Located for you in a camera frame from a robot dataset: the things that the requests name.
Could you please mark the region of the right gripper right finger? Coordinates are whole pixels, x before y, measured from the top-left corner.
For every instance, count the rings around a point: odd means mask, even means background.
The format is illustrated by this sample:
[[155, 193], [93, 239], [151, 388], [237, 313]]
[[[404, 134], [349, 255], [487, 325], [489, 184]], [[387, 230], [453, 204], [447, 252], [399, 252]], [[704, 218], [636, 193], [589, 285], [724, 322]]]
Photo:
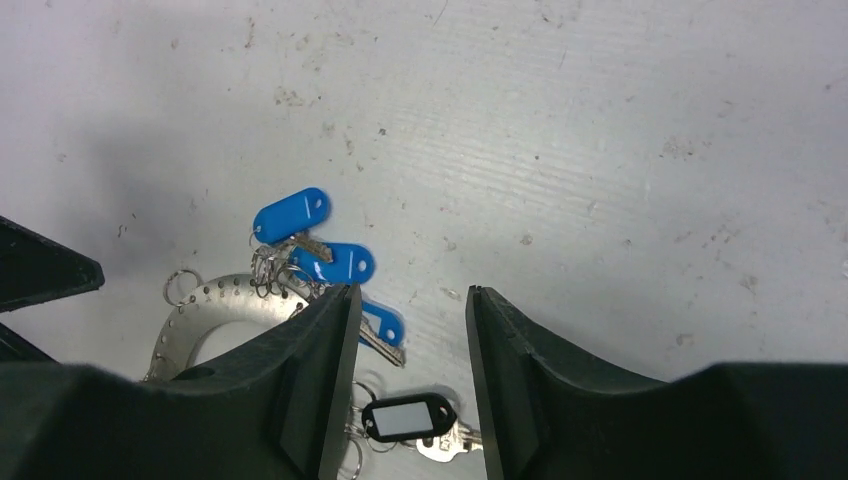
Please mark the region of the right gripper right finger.
[[466, 326], [491, 479], [843, 479], [843, 364], [618, 367], [473, 286]]

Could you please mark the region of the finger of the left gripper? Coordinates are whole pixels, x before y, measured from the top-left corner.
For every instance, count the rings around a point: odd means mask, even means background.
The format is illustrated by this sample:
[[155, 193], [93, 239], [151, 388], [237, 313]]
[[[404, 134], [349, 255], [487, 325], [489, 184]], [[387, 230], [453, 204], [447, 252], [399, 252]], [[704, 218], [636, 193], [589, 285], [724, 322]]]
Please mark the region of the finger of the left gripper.
[[104, 283], [97, 261], [1, 219], [3, 312], [95, 291]]

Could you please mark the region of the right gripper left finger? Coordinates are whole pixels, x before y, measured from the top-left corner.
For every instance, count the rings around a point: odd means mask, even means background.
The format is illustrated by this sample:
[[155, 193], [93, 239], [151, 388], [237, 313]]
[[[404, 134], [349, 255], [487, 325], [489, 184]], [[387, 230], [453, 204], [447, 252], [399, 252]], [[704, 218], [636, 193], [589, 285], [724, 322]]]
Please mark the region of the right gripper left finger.
[[361, 315], [336, 286], [166, 382], [88, 365], [1, 366], [5, 479], [333, 479]]

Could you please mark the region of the black key tag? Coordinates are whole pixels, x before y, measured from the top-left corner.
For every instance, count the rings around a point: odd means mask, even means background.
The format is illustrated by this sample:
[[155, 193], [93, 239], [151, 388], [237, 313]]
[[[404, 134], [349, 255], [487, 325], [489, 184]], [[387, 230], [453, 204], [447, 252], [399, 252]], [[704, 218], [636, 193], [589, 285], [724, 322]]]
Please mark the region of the black key tag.
[[352, 408], [347, 430], [373, 443], [376, 452], [404, 446], [438, 463], [483, 449], [481, 433], [459, 418], [450, 400], [435, 392], [373, 397]]

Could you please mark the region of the blue key tags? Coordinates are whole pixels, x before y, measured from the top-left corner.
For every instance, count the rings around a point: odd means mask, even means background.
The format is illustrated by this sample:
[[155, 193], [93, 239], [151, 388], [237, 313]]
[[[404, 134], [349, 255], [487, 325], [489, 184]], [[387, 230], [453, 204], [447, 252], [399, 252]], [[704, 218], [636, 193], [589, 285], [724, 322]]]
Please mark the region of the blue key tags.
[[249, 242], [253, 284], [260, 296], [297, 292], [305, 300], [315, 300], [331, 286], [361, 285], [373, 277], [376, 260], [365, 246], [310, 235], [330, 213], [329, 196], [317, 187], [259, 209]]

